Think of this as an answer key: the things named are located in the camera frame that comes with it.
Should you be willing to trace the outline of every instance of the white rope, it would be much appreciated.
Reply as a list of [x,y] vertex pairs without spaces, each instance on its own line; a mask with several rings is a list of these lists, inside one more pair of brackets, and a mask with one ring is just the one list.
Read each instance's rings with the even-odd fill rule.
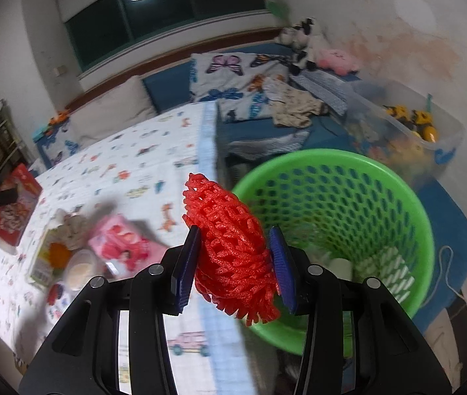
[[432,300],[432,298],[436,294],[436,291],[438,289],[438,285],[440,283],[440,280],[442,279],[442,273],[443,273],[442,252],[444,250],[446,250],[446,249],[451,251],[451,258],[449,259],[449,263],[447,263],[447,268],[446,268],[446,274],[444,276],[444,281],[446,282],[447,288],[449,288],[452,292],[454,292],[456,295],[458,295],[459,298],[466,301],[464,296],[462,294],[460,294],[458,291],[456,291],[449,284],[449,270],[451,269],[451,263],[453,262],[454,251],[453,251],[453,248],[451,248],[449,245],[443,245],[443,247],[440,248],[440,251],[438,251],[438,265],[440,265],[440,272],[438,274],[438,278],[436,279],[436,283],[434,284],[434,288],[433,288],[433,290],[431,292],[431,295],[429,295],[429,297],[427,297],[427,300],[425,300],[425,302],[422,303],[420,308],[422,308],[424,306],[427,306],[427,304],[429,304],[429,302]]

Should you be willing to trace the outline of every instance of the white tablecloth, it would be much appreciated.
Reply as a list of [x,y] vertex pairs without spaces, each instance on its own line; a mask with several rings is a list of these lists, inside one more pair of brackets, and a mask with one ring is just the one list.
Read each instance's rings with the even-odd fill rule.
[[[38,177],[43,193],[17,255],[0,249],[0,337],[24,362],[32,360],[51,329],[45,316],[47,293],[29,284],[26,274],[55,211],[79,211],[89,218],[121,213],[138,222],[147,237],[169,247],[181,245],[188,232],[181,218],[188,174],[216,177],[216,113],[214,102],[171,110],[80,151]],[[220,388],[229,393],[254,392],[232,318],[195,293],[184,313],[166,316],[165,323],[167,339],[205,331],[210,345],[211,356],[170,354],[175,381],[186,382],[178,385],[180,394],[212,394],[222,392]],[[122,382],[126,381],[126,358],[126,323],[122,322]],[[233,381],[221,377],[232,372]]]

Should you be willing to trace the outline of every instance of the barcode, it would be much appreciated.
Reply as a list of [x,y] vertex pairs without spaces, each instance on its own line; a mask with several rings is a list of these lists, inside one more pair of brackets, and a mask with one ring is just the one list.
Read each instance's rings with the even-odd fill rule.
[[48,282],[50,282],[51,280],[51,278],[47,274],[40,272],[37,269],[34,269],[32,271],[32,277],[37,281],[42,282],[43,284],[48,284]]

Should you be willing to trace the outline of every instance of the metal screw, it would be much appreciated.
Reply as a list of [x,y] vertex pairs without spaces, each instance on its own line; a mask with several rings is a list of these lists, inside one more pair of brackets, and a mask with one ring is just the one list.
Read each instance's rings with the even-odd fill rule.
[[381,282],[375,277],[370,277],[367,279],[367,285],[372,289],[376,290],[381,286]]
[[319,276],[321,273],[323,273],[323,268],[317,264],[313,264],[308,266],[308,273],[314,276]]
[[150,275],[160,275],[164,271],[164,267],[161,264],[152,264],[149,267],[149,274]]
[[92,286],[93,288],[100,288],[104,282],[105,282],[105,279],[103,277],[95,276],[89,281],[89,285]]

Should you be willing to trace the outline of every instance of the clear plastic storage bin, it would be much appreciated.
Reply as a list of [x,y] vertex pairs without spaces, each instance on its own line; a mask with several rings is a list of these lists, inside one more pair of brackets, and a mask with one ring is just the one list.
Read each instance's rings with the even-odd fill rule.
[[453,159],[464,127],[445,110],[431,104],[436,143],[423,140],[390,116],[384,106],[405,105],[426,110],[426,97],[394,80],[354,81],[346,84],[345,128],[356,150],[400,175],[413,189],[437,178]]

